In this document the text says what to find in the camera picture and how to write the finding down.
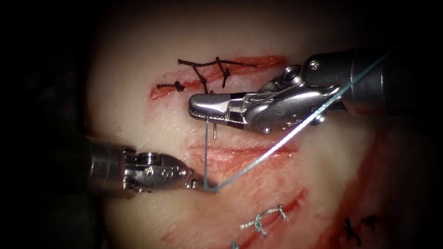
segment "red incision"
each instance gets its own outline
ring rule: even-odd
[[[229,68],[229,72],[231,76],[233,75],[244,75],[244,74],[250,74],[258,71],[263,71],[265,69],[268,69],[270,67],[276,66],[276,65],[282,65],[286,63],[286,59],[283,56],[278,55],[268,55],[268,56],[259,56],[259,57],[237,57],[235,59],[230,60],[232,62],[238,62],[238,63],[244,63],[244,64],[250,64],[250,65],[257,65],[256,68],[245,66],[245,65],[232,65],[232,64],[226,64],[222,63],[222,67],[224,70],[226,68]],[[216,80],[223,79],[223,72],[220,70],[220,67],[218,64],[209,65],[206,67],[199,67],[197,68],[199,73],[206,79],[207,84],[210,84]],[[166,78],[167,76],[174,76],[175,79],[180,82],[182,86],[185,87],[185,90],[191,90],[191,89],[203,89],[202,83],[200,79],[197,77],[197,74],[195,74],[195,78],[192,80],[187,81],[180,81],[180,72],[169,72],[162,75],[162,78]],[[164,80],[157,82],[157,84],[172,84],[173,82],[165,82]],[[154,88],[151,90],[150,99],[155,100],[158,98],[162,98],[167,96],[168,94],[177,91],[174,87],[167,87],[167,88],[160,88],[158,89],[154,86]]]
[[[297,197],[290,202],[289,204],[283,206],[283,211],[286,214],[289,214],[290,212],[295,212],[295,211],[299,211],[300,210],[300,202],[304,202],[307,198],[307,189],[303,188],[301,190],[301,192],[297,195]],[[265,229],[267,232],[271,233],[273,230],[275,230],[275,228],[277,228],[277,226],[273,226],[273,229],[269,229],[267,227],[269,227],[271,224],[275,223],[275,222],[286,222],[285,220],[283,220],[280,217],[280,214],[274,214],[272,217],[270,218],[262,218],[262,226],[263,229]],[[248,248],[252,242],[256,241],[257,239],[260,239],[260,237],[262,236],[261,233],[254,233],[251,236],[249,236],[249,238],[247,238],[241,245],[240,245],[240,249],[246,249]]]
[[[355,217],[356,219],[365,218],[364,201],[367,201],[369,196],[375,195],[371,190],[371,186],[377,181],[377,177],[383,167],[387,166],[386,155],[389,150],[389,140],[387,139],[388,131],[384,130],[379,132],[371,145],[366,157],[361,162],[357,178],[347,183],[346,190],[343,198],[340,201],[339,208],[333,217],[331,225],[326,228],[318,237],[317,244],[312,248],[342,248],[340,238],[346,237],[347,234],[343,229],[344,219],[346,217]],[[380,217],[380,213],[371,213],[377,217]],[[359,233],[361,230],[361,223],[353,226],[353,230]]]
[[[217,163],[218,172],[223,172],[225,176],[232,175],[242,170],[246,163],[255,160],[271,149],[271,146],[254,147],[254,148],[222,148],[210,147],[208,149],[208,168],[210,165]],[[199,164],[204,165],[204,147],[189,147],[188,151],[193,158],[199,160]],[[296,148],[282,147],[277,150],[270,158],[267,159],[268,168],[278,169],[285,166],[285,162],[291,154],[296,153]],[[232,158],[231,160],[219,161],[217,158]]]
[[[291,236],[296,236],[296,234],[294,234],[296,231],[304,232],[305,234],[306,232],[309,233],[309,231],[312,231],[313,233],[318,234],[316,241],[296,241],[296,244],[292,247],[314,249],[357,247],[355,238],[348,241],[347,233],[343,228],[344,219],[349,217],[352,229],[362,239],[362,246],[369,248],[377,247],[377,241],[380,241],[377,239],[379,238],[376,237],[376,233],[374,233],[369,226],[361,223],[361,219],[366,218],[369,215],[375,215],[377,217],[377,220],[375,221],[375,230],[383,231],[386,226],[384,222],[385,219],[383,218],[383,205],[380,205],[383,202],[383,196],[378,192],[377,187],[381,186],[378,184],[383,181],[381,177],[385,176],[385,169],[389,166],[391,159],[389,155],[393,148],[391,145],[392,144],[388,139],[387,130],[381,131],[375,135],[374,142],[369,147],[366,156],[358,168],[357,176],[347,182],[338,209],[332,217],[325,217],[320,213],[312,213],[312,209],[309,208],[309,206],[314,203],[309,203],[309,201],[312,200],[308,199],[309,189],[305,186],[293,201],[283,205],[283,210],[290,219],[289,222],[283,220],[277,213],[262,218],[263,228],[269,234],[274,235],[273,239],[263,239],[261,233],[245,231],[251,232],[251,235],[243,241],[236,242],[240,243],[241,249],[253,248],[253,246],[254,248],[269,248],[274,243],[274,248],[278,248],[279,243],[282,243],[283,241],[288,242],[291,240]],[[195,151],[196,153],[200,150],[200,147],[194,147],[192,149],[197,149]],[[226,152],[234,152],[235,157],[241,157],[241,152],[248,151],[248,154],[253,154],[255,156],[255,151],[257,151],[257,154],[261,154],[262,150],[266,149],[227,149]],[[315,224],[325,224],[325,226],[321,225],[320,227],[326,228],[316,231],[317,225]],[[175,245],[176,238],[170,236],[171,231],[166,233],[161,240],[169,245]]]

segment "dark background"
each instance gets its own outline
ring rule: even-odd
[[[386,2],[340,5],[359,13],[357,16],[363,20],[361,28],[373,32],[376,39],[426,37],[426,21],[417,18],[416,6],[400,8]],[[83,96],[94,36],[108,11],[118,9],[128,13],[131,10],[128,4],[118,1],[69,0],[15,7],[14,18],[8,23],[12,28],[13,82],[19,86],[19,98],[12,107],[16,128],[13,130],[19,134],[17,148],[27,151],[25,155],[32,159],[33,170],[44,171],[35,148],[45,146],[46,137],[57,130],[86,134]],[[17,156],[22,161],[23,154]],[[50,174],[40,180],[50,182]],[[95,198],[56,194],[52,189],[27,184],[19,184],[17,189],[20,221],[15,221],[14,231],[25,232],[19,244],[108,248],[100,205]]]

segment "black suture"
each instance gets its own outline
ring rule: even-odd
[[[346,230],[347,239],[350,241],[352,238],[355,238],[355,240],[357,241],[357,246],[361,246],[361,239],[358,234],[352,229],[351,221],[349,220],[349,218],[345,218],[345,225],[343,225],[343,228]]]
[[[226,64],[232,64],[232,65],[243,65],[243,66],[250,66],[253,68],[257,68],[257,65],[252,65],[252,64],[246,64],[246,63],[240,63],[240,62],[235,62],[235,61],[229,61],[229,60],[219,60],[220,63],[226,63]],[[188,66],[195,66],[195,67],[204,67],[204,66],[209,66],[209,65],[214,65],[217,64],[218,61],[212,61],[209,63],[194,63],[194,62],[190,62],[190,61],[185,61],[182,59],[178,59],[178,63],[179,65],[183,64],[183,65],[188,65]]]
[[[183,92],[185,90],[185,87],[180,84],[180,82],[176,81],[174,84],[158,84],[157,88],[164,88],[164,87],[174,87],[177,89],[178,92]]]
[[[203,85],[204,93],[208,94],[208,86],[206,85],[206,79],[198,72],[197,67],[195,65],[192,65],[192,69],[194,69],[194,71],[197,73],[197,76]]]
[[[229,72],[229,68],[226,68],[226,72],[224,71],[222,67],[222,63],[220,62],[220,58],[216,57],[216,61],[218,63],[218,66],[220,67],[220,70],[223,73],[223,84],[221,85],[221,88],[225,88],[226,85],[226,79],[231,76],[231,73]]]
[[[243,65],[243,66],[250,66],[253,68],[257,68],[257,65],[251,65],[251,64],[246,64],[246,63],[240,63],[240,62],[234,62],[234,61],[229,61],[229,60],[220,60],[219,57],[216,57],[215,61],[209,62],[209,63],[194,63],[194,62],[190,62],[190,61],[185,61],[182,59],[177,59],[177,62],[179,65],[188,65],[191,66],[192,69],[195,71],[195,73],[197,74],[198,78],[200,79],[200,82],[203,85],[203,89],[204,89],[204,93],[208,94],[208,86],[206,83],[206,79],[198,72],[197,68],[198,67],[205,67],[205,66],[210,66],[210,65],[215,65],[218,64],[220,67],[220,70],[223,73],[223,84],[221,85],[222,88],[225,88],[226,86],[226,79],[231,76],[231,73],[229,72],[229,69],[226,68],[226,71],[223,70],[223,66],[222,63],[225,64],[232,64],[232,65]]]
[[[371,216],[369,216],[367,218],[362,219],[361,222],[363,224],[366,224],[366,225],[370,226],[371,229],[374,230],[375,229],[375,220],[376,219],[377,219],[377,217],[375,215],[371,215]]]

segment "metal shaft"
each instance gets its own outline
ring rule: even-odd
[[[303,67],[308,86],[343,85],[392,46],[368,47],[311,56]],[[400,45],[342,96],[354,115],[418,115],[426,108],[426,82],[419,63],[424,53]]]
[[[134,148],[101,141],[77,134],[51,136],[51,141],[40,148],[44,166],[40,180],[36,181],[43,191],[68,194],[132,198],[135,192],[124,190],[124,152]]]

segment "pivot screw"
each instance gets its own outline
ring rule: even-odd
[[[269,128],[269,127],[267,127],[267,126],[263,127],[263,132],[264,132],[264,133],[270,133],[271,131],[272,131],[271,128]]]
[[[309,69],[311,70],[317,70],[320,66],[320,62],[318,60],[313,60],[309,63]]]

